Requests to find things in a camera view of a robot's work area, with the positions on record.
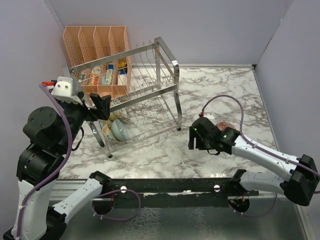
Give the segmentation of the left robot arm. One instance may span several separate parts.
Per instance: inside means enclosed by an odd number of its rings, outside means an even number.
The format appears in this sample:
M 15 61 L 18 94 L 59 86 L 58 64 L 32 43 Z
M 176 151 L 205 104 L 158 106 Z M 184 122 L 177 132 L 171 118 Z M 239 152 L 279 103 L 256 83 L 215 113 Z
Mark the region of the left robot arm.
M 70 219 L 84 206 L 111 190 L 111 179 L 95 171 L 84 185 L 61 203 L 49 205 L 51 192 L 73 151 L 73 142 L 87 120 L 107 120 L 111 96 L 92 93 L 94 107 L 83 101 L 67 103 L 51 97 L 54 106 L 42 106 L 28 117 L 23 133 L 30 145 L 21 153 L 16 176 L 19 187 L 17 216 L 5 240 L 58 240 Z

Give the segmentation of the white bowl orange flower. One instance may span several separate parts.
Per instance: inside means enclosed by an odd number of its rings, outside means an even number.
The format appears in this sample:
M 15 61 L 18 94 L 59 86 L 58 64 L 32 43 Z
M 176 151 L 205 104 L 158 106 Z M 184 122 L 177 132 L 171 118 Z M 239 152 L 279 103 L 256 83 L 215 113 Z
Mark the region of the white bowl orange flower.
M 118 142 L 118 140 L 115 138 L 114 134 L 112 133 L 111 125 L 108 121 L 103 125 L 102 133 L 107 142 L 110 142 L 110 143 Z

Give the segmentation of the teal spiral bowl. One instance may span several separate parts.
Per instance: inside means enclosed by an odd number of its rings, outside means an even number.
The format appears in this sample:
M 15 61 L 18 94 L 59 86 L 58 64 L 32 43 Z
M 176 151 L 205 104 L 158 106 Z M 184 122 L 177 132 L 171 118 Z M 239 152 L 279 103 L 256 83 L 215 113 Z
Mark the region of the teal spiral bowl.
M 111 131 L 118 141 L 126 141 L 129 139 L 127 130 L 119 119 L 115 119 L 111 124 Z

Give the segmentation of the white bowl green leaves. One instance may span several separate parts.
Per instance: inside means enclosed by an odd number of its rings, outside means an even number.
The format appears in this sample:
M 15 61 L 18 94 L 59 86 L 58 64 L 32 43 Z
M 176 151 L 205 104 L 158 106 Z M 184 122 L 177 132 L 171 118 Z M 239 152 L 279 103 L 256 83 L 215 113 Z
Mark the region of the white bowl green leaves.
M 115 105 L 119 105 L 121 104 L 121 101 L 117 98 L 114 98 L 111 100 L 110 102 L 110 106 L 113 107 Z M 121 108 L 121 109 L 118 109 L 114 112 L 111 112 L 110 113 L 110 116 L 109 116 L 109 120 L 110 121 L 114 121 L 115 119 L 127 119 L 128 118 L 128 114 L 127 114 L 127 111 L 125 108 Z

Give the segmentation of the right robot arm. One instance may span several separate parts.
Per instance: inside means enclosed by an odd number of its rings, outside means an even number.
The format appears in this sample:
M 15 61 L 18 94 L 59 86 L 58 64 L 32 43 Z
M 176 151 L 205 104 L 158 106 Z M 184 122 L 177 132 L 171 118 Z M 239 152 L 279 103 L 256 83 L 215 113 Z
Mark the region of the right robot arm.
M 240 131 L 226 127 L 220 130 L 208 118 L 200 117 L 189 127 L 189 149 L 215 150 L 252 161 L 270 173 L 238 170 L 229 189 L 240 196 L 244 192 L 264 191 L 284 195 L 291 202 L 308 206 L 320 182 L 312 157 L 288 155 L 261 145 Z

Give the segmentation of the red geometric pattern bowl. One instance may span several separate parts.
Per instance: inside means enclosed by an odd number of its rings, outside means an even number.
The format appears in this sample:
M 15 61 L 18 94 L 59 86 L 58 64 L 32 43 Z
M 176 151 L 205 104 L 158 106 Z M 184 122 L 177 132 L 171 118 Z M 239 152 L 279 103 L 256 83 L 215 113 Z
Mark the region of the red geometric pattern bowl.
M 226 122 L 226 121 L 221 121 L 221 122 L 218 122 L 216 125 L 215 125 L 220 131 L 223 131 L 225 130 L 226 128 L 231 128 L 231 129 L 234 129 L 236 130 L 237 128 L 229 123 L 229 122 Z

